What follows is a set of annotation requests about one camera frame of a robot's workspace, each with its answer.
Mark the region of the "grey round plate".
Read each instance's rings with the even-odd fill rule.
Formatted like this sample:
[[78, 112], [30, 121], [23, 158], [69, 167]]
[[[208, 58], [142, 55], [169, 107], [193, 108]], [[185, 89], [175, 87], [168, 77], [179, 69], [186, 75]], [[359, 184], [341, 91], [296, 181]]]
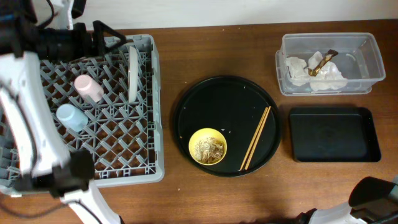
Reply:
[[133, 104], [137, 98], [139, 59], [135, 47], [129, 47], [129, 70], [128, 70], [128, 103]]

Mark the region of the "pink plastic cup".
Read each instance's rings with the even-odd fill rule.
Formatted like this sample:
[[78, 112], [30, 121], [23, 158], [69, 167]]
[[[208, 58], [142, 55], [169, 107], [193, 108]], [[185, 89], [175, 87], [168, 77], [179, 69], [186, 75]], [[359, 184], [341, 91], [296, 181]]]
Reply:
[[101, 85], [89, 75], [79, 75], [75, 78], [73, 84], [78, 94], [85, 101], [88, 101], [88, 99], [91, 98], [95, 103], [97, 103], [104, 95], [104, 90]]

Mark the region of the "gold foil wrapper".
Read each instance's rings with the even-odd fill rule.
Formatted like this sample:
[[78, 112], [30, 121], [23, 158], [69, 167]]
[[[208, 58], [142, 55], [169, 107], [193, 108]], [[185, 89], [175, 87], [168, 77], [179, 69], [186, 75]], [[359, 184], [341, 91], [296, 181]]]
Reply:
[[330, 49], [326, 54], [325, 57], [319, 62], [319, 64], [314, 69], [308, 69], [308, 74], [312, 77], [318, 75], [319, 71], [324, 67], [333, 57], [337, 56], [338, 52]]

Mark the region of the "white paper napkin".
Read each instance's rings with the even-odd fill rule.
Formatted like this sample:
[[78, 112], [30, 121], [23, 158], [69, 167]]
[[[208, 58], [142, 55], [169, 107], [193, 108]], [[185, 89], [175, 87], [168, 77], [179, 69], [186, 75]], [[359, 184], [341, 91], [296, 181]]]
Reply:
[[323, 58], [319, 51], [315, 52], [308, 62], [298, 57], [288, 57], [285, 64], [289, 68], [292, 84], [295, 86], [309, 84], [313, 91], [338, 90], [345, 87], [347, 79], [342, 76], [333, 62], [327, 62], [315, 77], [308, 74], [308, 69], [314, 69]]

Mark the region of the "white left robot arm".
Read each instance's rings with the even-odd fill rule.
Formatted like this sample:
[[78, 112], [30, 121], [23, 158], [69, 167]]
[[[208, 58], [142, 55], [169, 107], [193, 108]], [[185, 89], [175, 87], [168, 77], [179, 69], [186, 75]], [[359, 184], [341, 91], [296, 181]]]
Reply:
[[84, 1], [50, 1], [50, 20], [38, 22], [32, 1], [1, 2], [1, 104], [14, 136], [21, 177], [14, 188], [48, 192], [84, 223], [121, 223], [94, 182], [95, 166], [86, 150], [70, 152], [53, 121], [40, 76], [42, 60], [73, 61], [111, 51], [104, 34], [113, 30], [94, 21], [88, 32], [80, 17]]

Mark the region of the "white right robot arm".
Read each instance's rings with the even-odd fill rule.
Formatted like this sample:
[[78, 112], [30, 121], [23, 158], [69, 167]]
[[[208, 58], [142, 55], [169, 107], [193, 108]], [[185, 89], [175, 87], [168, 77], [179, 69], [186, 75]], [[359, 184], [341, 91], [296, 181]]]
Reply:
[[397, 177], [386, 181], [365, 177], [353, 189], [349, 200], [327, 209], [301, 213], [299, 224], [397, 224]]

